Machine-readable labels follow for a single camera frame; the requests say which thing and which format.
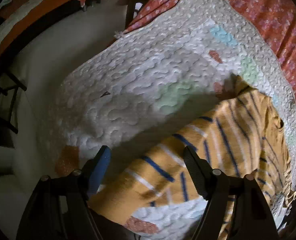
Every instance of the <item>screw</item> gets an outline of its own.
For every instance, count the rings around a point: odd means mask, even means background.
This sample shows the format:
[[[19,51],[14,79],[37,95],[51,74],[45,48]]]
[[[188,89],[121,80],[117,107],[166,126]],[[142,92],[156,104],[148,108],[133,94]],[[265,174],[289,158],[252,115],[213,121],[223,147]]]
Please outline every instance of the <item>screw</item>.
[[[41,181],[47,181],[48,179],[49,179],[49,176],[48,175],[43,175],[40,178]]]
[[[253,180],[254,177],[253,177],[251,174],[247,174],[247,175],[246,175],[246,179],[248,179],[248,180]]]
[[[221,170],[219,170],[219,169],[214,169],[214,170],[212,170],[212,173],[213,173],[214,175],[216,175],[216,176],[219,176],[219,175],[221,174]]]
[[[79,176],[82,173],[82,171],[77,169],[77,170],[74,170],[72,173],[75,176]]]

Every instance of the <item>floor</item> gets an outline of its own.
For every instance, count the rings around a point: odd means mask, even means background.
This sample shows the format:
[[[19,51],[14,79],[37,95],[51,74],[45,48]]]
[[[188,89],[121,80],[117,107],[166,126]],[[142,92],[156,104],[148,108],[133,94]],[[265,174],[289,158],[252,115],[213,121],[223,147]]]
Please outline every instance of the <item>floor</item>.
[[[0,169],[11,166],[13,175],[0,177],[0,228],[15,239],[26,202],[40,176],[54,176],[38,152],[36,130],[63,79],[83,62],[105,49],[115,32],[124,30],[126,6],[103,0],[86,12],[78,11],[35,38],[16,57],[11,71],[24,80],[27,91],[17,95],[11,135],[15,149],[0,147]]]

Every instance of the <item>white stripe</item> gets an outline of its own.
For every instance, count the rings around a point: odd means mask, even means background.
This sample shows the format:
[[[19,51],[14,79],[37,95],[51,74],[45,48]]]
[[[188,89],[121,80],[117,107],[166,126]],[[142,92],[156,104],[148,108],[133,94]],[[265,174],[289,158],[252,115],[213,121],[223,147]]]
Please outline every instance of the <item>white stripe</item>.
[[[125,169],[125,172],[129,173],[131,176],[133,176],[137,181],[139,181],[140,183],[142,183],[143,185],[145,185],[148,189],[152,190],[153,192],[155,192],[155,195],[157,197],[161,197],[162,194],[160,192],[158,192],[154,186],[152,186],[149,182],[147,182],[143,177],[139,176],[137,173],[135,173],[134,171],[130,170],[130,169]]]
[[[267,166],[268,166],[268,169],[269,169],[269,171],[270,171],[270,175],[272,176],[272,177],[274,177],[274,179],[275,179],[275,182],[276,182],[276,180],[277,179],[279,179],[279,176],[278,176],[278,172],[275,172],[275,169],[273,168],[273,164],[272,164],[272,162],[268,159],[268,158],[266,158],[266,161],[267,161]],[[269,171],[266,171],[266,170],[262,170],[262,169],[257,169],[257,171],[262,171],[262,172],[265,172],[265,173],[269,173]]]
[[[218,167],[221,171],[224,172],[224,166],[223,166],[223,160],[221,159],[221,152],[220,152],[220,148],[218,146],[218,141],[216,138],[216,134],[213,131],[213,129],[210,129],[210,133],[211,133],[211,137],[214,141],[214,145],[215,145],[215,149],[216,149],[216,153],[217,153],[217,159],[218,159]]]
[[[193,124],[188,124],[187,127],[192,128],[193,130],[195,130],[197,133],[199,133],[201,136],[207,138],[207,134],[201,130],[200,128],[198,128],[197,126],[193,125]]]
[[[275,192],[275,189],[269,183],[267,183],[267,181],[265,185],[267,185],[272,190],[272,192]]]
[[[170,188],[166,189],[166,196],[167,196],[167,200],[168,200],[168,204],[172,205],[173,201],[172,201],[172,195],[171,195],[171,190]]]
[[[185,162],[177,155],[175,155],[166,145],[159,143],[158,146],[167,153],[176,163],[181,165],[182,167],[186,167]]]
[[[250,168],[249,168],[250,161],[249,161],[249,162],[247,161],[247,157],[246,157],[246,152],[245,152],[244,145],[243,145],[243,143],[242,143],[242,140],[240,139],[239,134],[238,134],[237,131],[236,131],[236,130],[239,129],[239,128],[237,127],[237,125],[235,124],[235,122],[232,121],[232,117],[229,117],[228,114],[227,114],[227,112],[226,112],[225,110],[223,110],[223,112],[224,112],[224,116],[226,117],[226,120],[227,120],[228,123],[229,123],[229,126],[230,126],[232,132],[233,132],[234,135],[235,135],[235,138],[237,139],[237,142],[238,142],[238,145],[239,145],[239,149],[240,149],[240,151],[242,152],[242,158],[243,158],[243,160],[244,160],[244,165],[245,165],[246,174],[247,174],[247,173],[250,173],[250,172],[251,172],[251,170],[250,170]]]

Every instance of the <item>green patch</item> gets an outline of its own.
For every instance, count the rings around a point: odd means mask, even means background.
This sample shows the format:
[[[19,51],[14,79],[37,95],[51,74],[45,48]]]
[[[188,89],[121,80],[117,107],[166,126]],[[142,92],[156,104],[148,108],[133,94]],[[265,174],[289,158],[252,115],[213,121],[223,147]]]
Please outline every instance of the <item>green patch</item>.
[[[195,86],[195,82],[182,81],[163,85],[158,92],[160,97],[154,107],[168,115],[177,112],[189,97],[200,93],[200,88]]]
[[[241,76],[249,85],[252,85],[256,80],[258,80],[259,70],[253,59],[246,57],[241,60]]]

